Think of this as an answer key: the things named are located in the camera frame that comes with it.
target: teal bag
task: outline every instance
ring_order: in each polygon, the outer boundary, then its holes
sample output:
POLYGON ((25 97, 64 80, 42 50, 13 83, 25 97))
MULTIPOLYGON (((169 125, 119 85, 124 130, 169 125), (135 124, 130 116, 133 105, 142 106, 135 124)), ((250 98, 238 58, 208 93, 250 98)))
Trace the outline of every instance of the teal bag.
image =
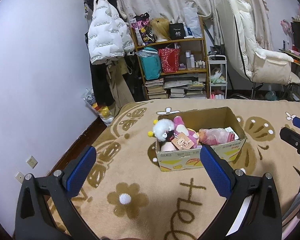
MULTIPOLYGON (((151 47, 144 48, 145 50, 154 50, 158 52, 156 49, 151 47)), ((159 54, 150 57, 139 57, 141 66, 143 69, 143 73, 145 74, 146 80, 157 79, 161 74, 161 61, 159 58, 159 54)))

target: metal screw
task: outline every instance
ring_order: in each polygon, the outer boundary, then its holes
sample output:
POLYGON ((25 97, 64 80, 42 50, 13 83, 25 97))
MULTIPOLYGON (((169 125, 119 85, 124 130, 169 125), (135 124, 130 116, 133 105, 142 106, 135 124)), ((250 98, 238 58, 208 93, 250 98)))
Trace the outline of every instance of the metal screw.
POLYGON ((62 174, 62 171, 61 170, 56 170, 53 175, 56 176, 56 177, 59 177, 60 175, 62 174))
POLYGON ((235 174, 237 174, 238 176, 242 176, 243 175, 243 171, 242 170, 235 170, 235 174))
POLYGON ((27 174, 27 175, 25 176, 25 179, 26 179, 26 180, 29 180, 29 179, 31 179, 31 177, 32 177, 31 174, 27 174))
POLYGON ((267 178, 267 179, 272 179, 271 173, 267 172, 267 173, 266 173, 266 178, 267 178))

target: white fluffy plush toy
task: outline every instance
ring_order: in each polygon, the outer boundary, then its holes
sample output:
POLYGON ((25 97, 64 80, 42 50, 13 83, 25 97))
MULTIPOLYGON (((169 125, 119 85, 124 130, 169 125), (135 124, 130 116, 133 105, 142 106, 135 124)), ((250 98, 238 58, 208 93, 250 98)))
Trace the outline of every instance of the white fluffy plush toy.
POLYGON ((174 138, 174 123, 169 119, 161 119, 153 121, 154 127, 148 132, 148 136, 155 136, 158 141, 171 141, 174 138))

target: pink fan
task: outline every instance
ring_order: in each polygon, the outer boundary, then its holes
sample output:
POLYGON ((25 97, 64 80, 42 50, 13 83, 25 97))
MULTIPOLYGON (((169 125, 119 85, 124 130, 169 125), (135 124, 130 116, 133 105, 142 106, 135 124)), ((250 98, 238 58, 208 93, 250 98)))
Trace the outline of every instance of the pink fan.
POLYGON ((287 20, 282 20, 280 24, 281 24, 282 29, 283 29, 283 31, 286 35, 292 33, 291 24, 287 20))
POLYGON ((284 34, 287 35, 287 45, 286 49, 292 49, 293 38, 292 38, 292 27, 291 24, 287 20, 282 20, 280 22, 284 34))

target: white chair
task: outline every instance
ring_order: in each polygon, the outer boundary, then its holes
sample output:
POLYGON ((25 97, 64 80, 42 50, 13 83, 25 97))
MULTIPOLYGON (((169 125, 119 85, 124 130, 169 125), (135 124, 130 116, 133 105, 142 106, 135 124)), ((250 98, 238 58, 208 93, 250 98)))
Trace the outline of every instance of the white chair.
POLYGON ((217 5, 225 49, 232 67, 254 83, 300 84, 291 72, 293 58, 259 46, 251 17, 251 0, 221 0, 217 5))

